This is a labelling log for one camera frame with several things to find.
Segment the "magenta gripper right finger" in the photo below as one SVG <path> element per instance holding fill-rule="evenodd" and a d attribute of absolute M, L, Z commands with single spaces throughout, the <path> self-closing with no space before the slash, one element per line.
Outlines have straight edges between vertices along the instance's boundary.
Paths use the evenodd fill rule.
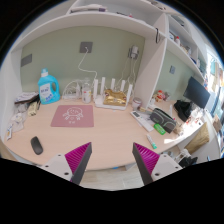
<path fill-rule="evenodd" d="M 169 155 L 159 155 L 138 143 L 133 144 L 132 153 L 145 185 L 182 169 Z"/>

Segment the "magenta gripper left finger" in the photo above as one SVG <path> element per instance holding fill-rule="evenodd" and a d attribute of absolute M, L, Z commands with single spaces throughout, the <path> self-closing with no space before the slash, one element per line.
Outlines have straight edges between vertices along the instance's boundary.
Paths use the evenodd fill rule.
<path fill-rule="evenodd" d="M 92 144 L 86 143 L 66 154 L 57 154 L 41 168 L 79 185 L 92 154 Z"/>

